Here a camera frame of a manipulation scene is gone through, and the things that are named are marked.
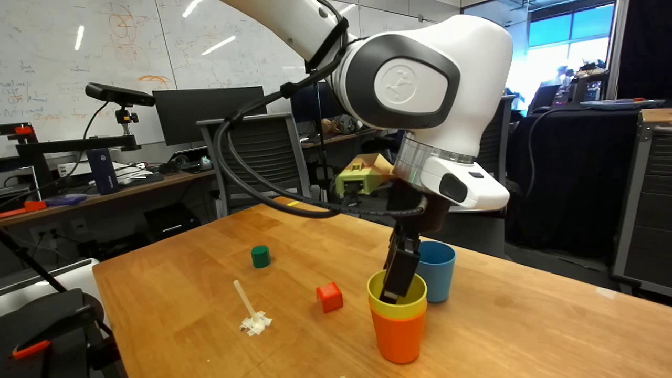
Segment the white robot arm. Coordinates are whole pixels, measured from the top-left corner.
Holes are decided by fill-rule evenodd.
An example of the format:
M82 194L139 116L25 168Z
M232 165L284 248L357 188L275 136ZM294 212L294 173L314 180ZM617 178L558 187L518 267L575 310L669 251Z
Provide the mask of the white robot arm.
M476 163L513 58L500 24L454 14L440 22L357 38L328 0L223 0L284 39L313 82L326 80L348 116L399 130L395 219L385 302L401 299L418 267L429 219L452 206L489 212L508 191Z

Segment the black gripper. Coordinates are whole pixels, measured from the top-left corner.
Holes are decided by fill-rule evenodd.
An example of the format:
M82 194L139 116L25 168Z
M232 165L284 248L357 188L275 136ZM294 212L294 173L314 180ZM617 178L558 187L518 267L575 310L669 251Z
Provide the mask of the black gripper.
M395 180L387 210L392 214L392 232L380 298L399 302L407 294L418 267L420 238L443 226L450 201L434 193L421 193L405 180Z

